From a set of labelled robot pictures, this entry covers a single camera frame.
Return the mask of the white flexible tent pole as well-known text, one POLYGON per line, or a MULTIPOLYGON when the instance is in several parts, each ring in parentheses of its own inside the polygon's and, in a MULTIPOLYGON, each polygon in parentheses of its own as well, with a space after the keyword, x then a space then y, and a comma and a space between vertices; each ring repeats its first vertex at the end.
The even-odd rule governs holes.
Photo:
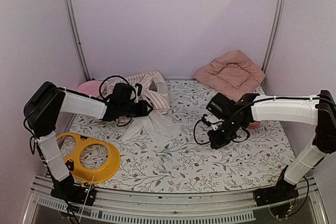
POLYGON ((91 170, 100 168, 108 158, 106 143, 94 144, 86 147, 81 156, 80 162, 83 167, 91 170))

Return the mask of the striped pet tent fabric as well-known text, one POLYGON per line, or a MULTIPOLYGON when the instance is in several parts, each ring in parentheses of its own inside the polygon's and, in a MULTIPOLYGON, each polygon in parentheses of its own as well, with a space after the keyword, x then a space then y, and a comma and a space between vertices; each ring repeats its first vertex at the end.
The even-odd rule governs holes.
POLYGON ((139 101, 146 101, 154 108, 149 116, 132 119, 121 138, 123 141, 130 140, 140 130, 148 133, 150 140, 156 145, 179 137, 181 130, 166 117, 170 109, 170 98, 167 83, 159 71, 139 73, 125 78, 108 77, 101 83, 99 95, 106 98, 112 94, 118 83, 129 83, 132 86, 140 84, 142 91, 138 96, 139 101))

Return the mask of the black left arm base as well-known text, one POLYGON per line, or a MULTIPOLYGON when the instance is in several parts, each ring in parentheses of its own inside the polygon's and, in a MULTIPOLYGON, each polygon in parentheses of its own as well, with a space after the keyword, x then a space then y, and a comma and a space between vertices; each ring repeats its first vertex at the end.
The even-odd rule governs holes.
POLYGON ((53 188, 50 195, 54 198, 62 199, 66 202, 73 202, 87 206, 93 206, 96 199, 96 191, 87 186, 75 184, 75 180, 70 173, 65 179, 58 181, 51 175, 53 188))

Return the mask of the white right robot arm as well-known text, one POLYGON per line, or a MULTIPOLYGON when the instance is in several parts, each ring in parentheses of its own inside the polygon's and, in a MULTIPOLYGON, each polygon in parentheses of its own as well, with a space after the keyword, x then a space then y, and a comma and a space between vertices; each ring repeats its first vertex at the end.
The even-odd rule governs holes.
POLYGON ((278 121, 291 138, 296 159, 282 172, 271 190, 276 201, 284 200, 307 173, 328 155, 335 153, 335 99, 321 90, 304 97, 246 93, 233 101, 221 93, 211 98, 207 110, 220 122, 208 133, 213 149, 233 142, 253 122, 278 121))

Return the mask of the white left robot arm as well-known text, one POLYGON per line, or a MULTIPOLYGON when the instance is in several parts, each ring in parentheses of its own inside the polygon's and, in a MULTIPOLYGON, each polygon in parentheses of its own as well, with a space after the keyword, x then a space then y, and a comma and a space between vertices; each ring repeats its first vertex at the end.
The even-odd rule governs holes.
POLYGON ((23 109, 24 128, 30 133, 29 148, 38 153, 51 177, 58 182, 57 190, 67 200, 78 195, 78 188, 70 181, 73 176, 62 159, 56 140, 56 124, 61 113, 79 114, 105 122, 120 117, 148 116, 154 107, 139 100, 141 88, 118 83, 116 91, 106 98, 96 98, 74 90, 57 87, 46 81, 29 99, 23 109))

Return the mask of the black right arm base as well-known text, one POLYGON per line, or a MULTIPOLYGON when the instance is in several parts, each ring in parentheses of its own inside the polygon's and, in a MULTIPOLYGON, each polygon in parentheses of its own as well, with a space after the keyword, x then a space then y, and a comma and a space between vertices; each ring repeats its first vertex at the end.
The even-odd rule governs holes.
POLYGON ((296 185, 285 181, 286 166, 274 186, 258 188, 253 192, 253 198, 257 206, 264 206, 297 198, 299 196, 296 185))

